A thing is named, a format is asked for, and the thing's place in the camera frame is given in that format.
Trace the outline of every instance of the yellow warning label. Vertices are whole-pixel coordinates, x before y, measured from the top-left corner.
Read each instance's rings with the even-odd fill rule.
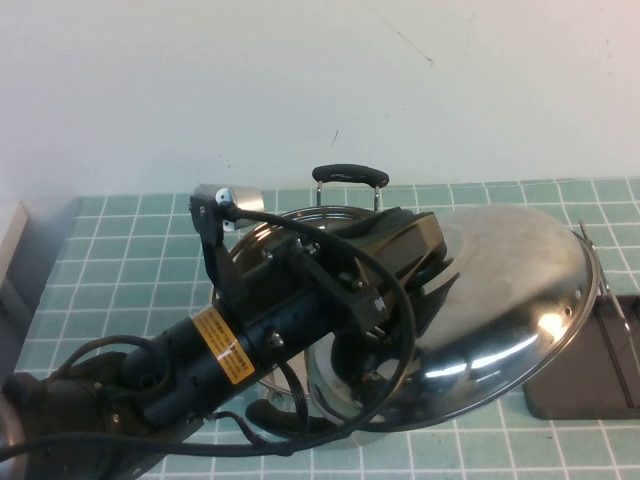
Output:
[[[255,372],[251,360],[218,310],[214,307],[203,310],[193,317],[193,324],[218,359],[231,383],[237,385]]]

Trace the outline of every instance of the white wall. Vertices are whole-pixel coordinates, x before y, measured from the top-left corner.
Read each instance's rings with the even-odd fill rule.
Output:
[[[640,174],[638,32],[632,0],[5,2],[0,196]]]

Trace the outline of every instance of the screw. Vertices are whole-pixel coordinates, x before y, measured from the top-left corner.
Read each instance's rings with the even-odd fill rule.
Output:
[[[280,334],[275,330],[271,333],[271,337],[269,338],[269,340],[271,341],[271,345],[276,348],[284,347],[284,340],[282,340]]]

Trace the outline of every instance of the green tile surface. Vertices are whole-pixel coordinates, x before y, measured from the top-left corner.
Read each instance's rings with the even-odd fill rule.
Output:
[[[315,204],[315,186],[267,191],[267,210]],[[189,195],[87,197],[63,243],[18,369],[45,378],[90,338],[154,336],[206,304],[210,294]],[[444,214],[486,203],[530,204],[575,228],[580,220],[599,249],[611,285],[637,293],[640,283],[640,178],[391,186],[384,208]],[[373,206],[369,188],[335,184],[323,203]],[[227,235],[229,246],[238,234]],[[243,413],[255,387],[225,408]],[[207,424],[194,440],[244,443],[233,422]],[[339,445],[292,457],[169,457],[149,479],[640,479],[640,422],[554,422],[528,412],[512,392],[435,427],[386,436],[359,433]]]

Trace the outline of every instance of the pot handle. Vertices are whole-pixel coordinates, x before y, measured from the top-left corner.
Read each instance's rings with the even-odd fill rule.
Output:
[[[364,183],[375,189],[373,209],[377,212],[380,202],[380,189],[389,183],[389,175],[375,168],[350,163],[336,163],[316,167],[311,172],[318,182],[316,194],[318,206],[322,205],[322,184],[329,182]]]

